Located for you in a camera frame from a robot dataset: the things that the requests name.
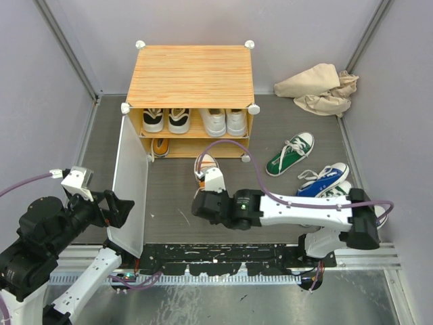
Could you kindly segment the wooden shoe cabinet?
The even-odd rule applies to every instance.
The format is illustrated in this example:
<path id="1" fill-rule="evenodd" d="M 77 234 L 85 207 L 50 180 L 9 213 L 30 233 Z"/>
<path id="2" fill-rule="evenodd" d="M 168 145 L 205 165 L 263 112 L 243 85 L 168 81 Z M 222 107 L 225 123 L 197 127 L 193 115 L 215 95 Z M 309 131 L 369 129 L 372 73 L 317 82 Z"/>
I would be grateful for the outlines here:
<path id="1" fill-rule="evenodd" d="M 135 44 L 138 54 L 122 114 L 150 159 L 150 144 L 154 138 L 168 138 L 170 150 L 165 158 L 194 158 L 207 146 L 220 139 L 228 144 L 211 149 L 217 158 L 250 160 L 246 150 L 250 143 L 254 116 L 260 107 L 254 100 L 251 51 L 254 41 L 243 45 L 147 45 Z M 143 110 L 159 108 L 164 113 L 164 128 L 157 133 L 143 129 Z M 190 112 L 189 131 L 174 134 L 168 130 L 168 114 L 173 108 Z M 243 137 L 226 134 L 210 137 L 202 122 L 199 109 L 243 109 L 248 129 Z"/>

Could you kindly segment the blue sneaker upper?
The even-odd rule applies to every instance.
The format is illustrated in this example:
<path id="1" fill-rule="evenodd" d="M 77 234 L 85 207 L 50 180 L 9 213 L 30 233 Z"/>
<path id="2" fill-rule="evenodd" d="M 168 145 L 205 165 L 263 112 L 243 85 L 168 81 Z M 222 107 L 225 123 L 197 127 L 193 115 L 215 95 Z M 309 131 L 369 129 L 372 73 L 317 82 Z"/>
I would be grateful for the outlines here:
<path id="1" fill-rule="evenodd" d="M 318 173 L 312 170 L 305 170 L 298 175 L 298 179 L 304 179 L 306 183 L 300 186 L 296 195 L 301 197 L 320 197 L 327 190 L 345 181 L 349 171 L 349 166 L 343 162 L 325 166 Z"/>

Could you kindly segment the blue sneaker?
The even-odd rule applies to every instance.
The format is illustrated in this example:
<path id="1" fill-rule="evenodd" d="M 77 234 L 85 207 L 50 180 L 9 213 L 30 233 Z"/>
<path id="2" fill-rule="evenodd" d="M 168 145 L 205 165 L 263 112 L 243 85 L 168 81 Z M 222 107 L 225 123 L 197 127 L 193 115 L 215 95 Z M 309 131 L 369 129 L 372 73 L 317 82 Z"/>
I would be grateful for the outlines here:
<path id="1" fill-rule="evenodd" d="M 345 181 L 349 171 L 349 166 L 343 162 L 325 166 L 318 173 L 312 170 L 305 170 L 298 175 L 298 179 L 304 179 L 306 183 L 300 186 L 296 195 L 301 197 L 320 197 L 327 190 Z"/>
<path id="2" fill-rule="evenodd" d="M 376 214 L 376 227 L 379 230 L 388 220 L 388 215 L 385 214 L 386 209 L 380 205 L 374 206 L 374 211 Z"/>

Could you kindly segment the green sneaker lower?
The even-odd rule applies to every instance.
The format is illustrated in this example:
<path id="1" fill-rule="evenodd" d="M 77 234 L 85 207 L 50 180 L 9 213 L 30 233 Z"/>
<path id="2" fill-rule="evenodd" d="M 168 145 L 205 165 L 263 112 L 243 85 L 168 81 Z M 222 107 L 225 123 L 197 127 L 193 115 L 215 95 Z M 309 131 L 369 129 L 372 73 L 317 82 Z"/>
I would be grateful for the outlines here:
<path id="1" fill-rule="evenodd" d="M 351 189 L 352 189 L 352 184 L 349 181 L 343 181 L 338 185 L 324 191 L 324 193 L 319 195 L 319 198 L 333 198 L 338 196 L 347 196 Z"/>

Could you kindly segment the green sneaker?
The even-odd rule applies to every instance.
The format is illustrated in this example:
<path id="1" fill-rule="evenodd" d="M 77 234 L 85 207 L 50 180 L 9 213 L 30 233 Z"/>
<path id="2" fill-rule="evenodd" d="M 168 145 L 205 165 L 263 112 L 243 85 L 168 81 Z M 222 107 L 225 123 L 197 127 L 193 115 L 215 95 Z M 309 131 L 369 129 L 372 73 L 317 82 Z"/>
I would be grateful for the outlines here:
<path id="1" fill-rule="evenodd" d="M 349 181 L 343 181 L 338 185 L 324 191 L 324 193 L 319 195 L 319 198 L 333 198 L 338 196 L 347 196 L 351 189 L 352 189 L 352 184 Z"/>
<path id="2" fill-rule="evenodd" d="M 312 133 L 302 132 L 286 140 L 282 149 L 266 164 L 265 171 L 271 177 L 278 177 L 293 165 L 309 157 L 315 145 Z"/>

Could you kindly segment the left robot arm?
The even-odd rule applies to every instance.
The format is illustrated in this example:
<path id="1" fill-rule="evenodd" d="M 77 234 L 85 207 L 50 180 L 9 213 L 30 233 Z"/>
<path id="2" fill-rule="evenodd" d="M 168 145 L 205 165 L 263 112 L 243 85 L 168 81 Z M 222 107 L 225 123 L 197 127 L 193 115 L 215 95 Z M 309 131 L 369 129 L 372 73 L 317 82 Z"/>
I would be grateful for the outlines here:
<path id="1" fill-rule="evenodd" d="M 121 228 L 135 203 L 111 190 L 92 200 L 71 195 L 32 202 L 19 219 L 18 239 L 1 253 L 2 324 L 74 324 L 98 287 L 118 267 L 135 262 L 135 251 L 106 241 L 90 266 L 64 294 L 48 305 L 43 298 L 60 254 L 90 225 Z"/>

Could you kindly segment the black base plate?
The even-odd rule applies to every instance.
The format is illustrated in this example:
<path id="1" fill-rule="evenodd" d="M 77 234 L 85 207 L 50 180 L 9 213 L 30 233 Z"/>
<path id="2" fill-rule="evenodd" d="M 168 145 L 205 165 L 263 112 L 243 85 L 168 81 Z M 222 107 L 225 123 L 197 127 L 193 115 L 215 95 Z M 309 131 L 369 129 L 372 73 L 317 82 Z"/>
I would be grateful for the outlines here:
<path id="1" fill-rule="evenodd" d="M 244 266 L 249 276 L 273 276 L 313 269 L 318 263 L 287 244 L 145 244 L 141 257 L 125 264 L 147 275 L 161 271 L 182 276 L 188 271 L 193 276 L 232 276 Z"/>

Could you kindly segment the beige cloth bag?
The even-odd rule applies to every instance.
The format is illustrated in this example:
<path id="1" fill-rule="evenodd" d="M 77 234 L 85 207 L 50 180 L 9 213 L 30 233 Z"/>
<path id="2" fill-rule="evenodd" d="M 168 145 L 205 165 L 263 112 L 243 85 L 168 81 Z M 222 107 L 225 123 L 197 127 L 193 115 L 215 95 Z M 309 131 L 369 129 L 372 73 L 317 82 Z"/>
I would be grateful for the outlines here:
<path id="1" fill-rule="evenodd" d="M 320 63 L 274 85 L 274 94 L 291 98 L 299 108 L 319 115 L 343 117 L 351 107 L 359 76 L 333 64 Z"/>

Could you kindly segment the orange sneaker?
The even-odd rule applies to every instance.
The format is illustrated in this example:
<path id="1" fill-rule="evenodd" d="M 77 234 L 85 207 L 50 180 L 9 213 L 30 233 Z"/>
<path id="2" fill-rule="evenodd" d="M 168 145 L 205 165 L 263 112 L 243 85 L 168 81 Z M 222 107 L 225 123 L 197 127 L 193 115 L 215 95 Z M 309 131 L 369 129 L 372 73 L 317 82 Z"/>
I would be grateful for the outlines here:
<path id="1" fill-rule="evenodd" d="M 168 155 L 170 144 L 168 138 L 154 138 L 150 144 L 150 159 L 154 162 L 156 158 L 164 158 Z"/>
<path id="2" fill-rule="evenodd" d="M 198 193 L 205 188 L 205 174 L 207 170 L 219 168 L 217 160 L 210 154 L 198 156 L 194 163 L 194 175 L 198 183 L 198 189 L 193 198 L 196 198 Z"/>

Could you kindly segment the black white sneaker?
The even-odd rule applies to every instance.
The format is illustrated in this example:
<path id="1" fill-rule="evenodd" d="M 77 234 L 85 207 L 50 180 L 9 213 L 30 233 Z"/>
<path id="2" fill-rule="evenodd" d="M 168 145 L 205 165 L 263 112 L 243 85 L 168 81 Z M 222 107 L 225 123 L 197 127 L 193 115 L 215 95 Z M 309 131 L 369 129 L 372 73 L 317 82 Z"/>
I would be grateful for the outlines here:
<path id="1" fill-rule="evenodd" d="M 189 131 L 190 112 L 187 108 L 173 108 L 168 114 L 168 130 L 174 134 L 184 134 Z"/>
<path id="2" fill-rule="evenodd" d="M 149 133 L 157 133 L 164 128 L 164 113 L 159 108 L 143 110 L 143 129 Z"/>

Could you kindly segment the blue sneaker lower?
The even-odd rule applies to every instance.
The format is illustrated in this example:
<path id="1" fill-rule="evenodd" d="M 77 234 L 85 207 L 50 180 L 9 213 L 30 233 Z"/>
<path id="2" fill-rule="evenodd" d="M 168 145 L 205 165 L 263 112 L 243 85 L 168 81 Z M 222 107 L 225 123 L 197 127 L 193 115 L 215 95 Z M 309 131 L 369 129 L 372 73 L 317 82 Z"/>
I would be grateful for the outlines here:
<path id="1" fill-rule="evenodd" d="M 385 214 L 386 209 L 380 205 L 374 206 L 374 211 L 376 214 L 376 227 L 379 230 L 388 220 L 388 215 Z"/>

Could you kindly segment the green sneaker upper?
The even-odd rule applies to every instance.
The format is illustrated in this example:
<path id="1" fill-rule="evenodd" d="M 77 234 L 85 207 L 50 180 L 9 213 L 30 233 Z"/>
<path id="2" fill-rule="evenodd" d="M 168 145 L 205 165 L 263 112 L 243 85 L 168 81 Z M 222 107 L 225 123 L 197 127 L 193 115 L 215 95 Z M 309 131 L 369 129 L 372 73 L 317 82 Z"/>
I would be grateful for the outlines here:
<path id="1" fill-rule="evenodd" d="M 278 177 L 293 165 L 309 157 L 315 145 L 312 133 L 302 132 L 286 140 L 282 149 L 266 164 L 265 171 L 271 177 Z"/>

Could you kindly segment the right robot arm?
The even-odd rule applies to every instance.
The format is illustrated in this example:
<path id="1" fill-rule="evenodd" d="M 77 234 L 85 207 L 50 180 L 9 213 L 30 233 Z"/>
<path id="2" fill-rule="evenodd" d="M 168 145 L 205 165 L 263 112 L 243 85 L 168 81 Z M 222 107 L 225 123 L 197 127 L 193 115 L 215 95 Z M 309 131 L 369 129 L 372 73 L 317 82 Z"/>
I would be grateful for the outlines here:
<path id="1" fill-rule="evenodd" d="M 313 266 L 340 248 L 372 251 L 380 246 L 376 213 L 364 190 L 353 188 L 347 196 L 271 198 L 261 190 L 199 191 L 191 205 L 196 217 L 233 230 L 271 225 L 309 224 L 318 230 L 298 238 L 297 259 Z"/>

